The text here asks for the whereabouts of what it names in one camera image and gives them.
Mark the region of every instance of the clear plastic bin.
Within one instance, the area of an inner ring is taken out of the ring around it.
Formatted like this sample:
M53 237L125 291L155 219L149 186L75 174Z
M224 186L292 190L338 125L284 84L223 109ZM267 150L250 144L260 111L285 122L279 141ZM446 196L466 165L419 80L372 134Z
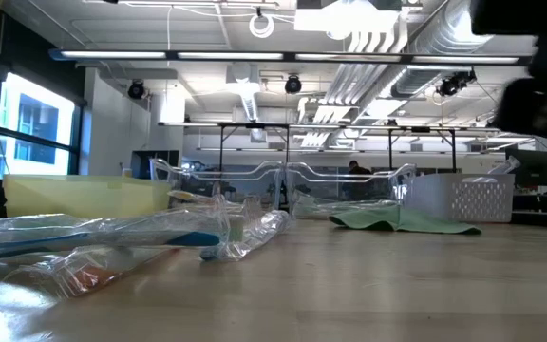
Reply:
M289 162L290 212L296 219L326 219L348 210L402 203L415 174L414 164L374 175L340 175L317 173L303 162Z
M151 178L171 185L170 207L186 201L207 202L221 194L230 203L241 204L248 197L257 197L265 210L279 207L284 163L265 161L248 172L189 171L170 166L161 159L151 160Z

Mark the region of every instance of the wooden table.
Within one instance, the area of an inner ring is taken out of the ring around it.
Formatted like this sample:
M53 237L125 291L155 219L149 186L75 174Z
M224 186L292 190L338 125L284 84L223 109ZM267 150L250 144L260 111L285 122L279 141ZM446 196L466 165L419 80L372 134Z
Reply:
M482 228L300 221L242 261L187 250L60 303L0 281L0 341L547 341L547 229Z

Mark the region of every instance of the plastic container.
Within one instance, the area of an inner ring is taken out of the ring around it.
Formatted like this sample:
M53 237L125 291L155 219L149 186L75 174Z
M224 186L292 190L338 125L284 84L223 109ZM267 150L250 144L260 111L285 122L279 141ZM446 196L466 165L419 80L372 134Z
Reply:
M348 210L402 203L415 174L413 164L374 175L339 175L317 173L303 162L289 162L290 212L296 219L326 219Z
M513 196L514 175L427 175L412 181L405 207L440 219L507 223Z
M4 177L9 217L68 214L77 218L130 218L166 209L170 185L103 176Z
M265 161L248 172L196 172L172 167L164 160L151 160L152 179L165 181L172 187L172 208L187 201L204 202L204 198L221 194L228 202L237 204L248 197L257 197L264 210L275 210L280 203L283 171L281 161Z

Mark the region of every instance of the wall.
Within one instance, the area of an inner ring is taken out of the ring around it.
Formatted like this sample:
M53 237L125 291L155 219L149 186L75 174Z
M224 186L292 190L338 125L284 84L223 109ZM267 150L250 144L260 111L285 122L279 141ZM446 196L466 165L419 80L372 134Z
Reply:
M270 142L281 142L279 137L274 136L275 133L269 133ZM200 161L204 164L218 165L217 151L197 151L200 145L202 148L215 147L218 148L220 137L216 135L187 135L184 138L183 158L190 161ZM394 145L394 150L410 150L408 143L397 142ZM267 148L267 144L250 144L247 135L238 135L229 137L224 144L225 148ZM445 144L424 144L424 150L427 148L438 148L439 150L450 150L450 146ZM291 148L299 148L299 144L291 144ZM360 145L359 148L375 149L386 148L385 144L371 143L369 145ZM465 146L458 145L458 150L464 150ZM463 173L486 173L493 168L496 162L501 162L505 159L503 155L470 155L457 157L457 167ZM223 165L258 165L264 161L281 161L286 160L285 152L223 152ZM329 153L291 153L291 162L305 162L310 166L348 166L350 161L358 161L366 167L388 167L388 155L386 151L380 154L372 153L352 153L352 154L329 154ZM450 153L445 155L401 155L394 154L393 166L399 167L405 163L416 163L423 168L451 168L452 160Z
M158 126L161 96L153 97L149 112L124 92L104 81L97 69L87 70L80 174L120 175L136 150L182 151L183 128Z

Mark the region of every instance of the green cloth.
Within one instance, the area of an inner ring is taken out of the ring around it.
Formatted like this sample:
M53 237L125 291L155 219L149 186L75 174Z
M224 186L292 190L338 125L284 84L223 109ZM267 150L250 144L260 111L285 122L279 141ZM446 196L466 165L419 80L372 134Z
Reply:
M433 218L399 205L345 212L330 216L329 220L350 229L440 234L481 233L473 225Z

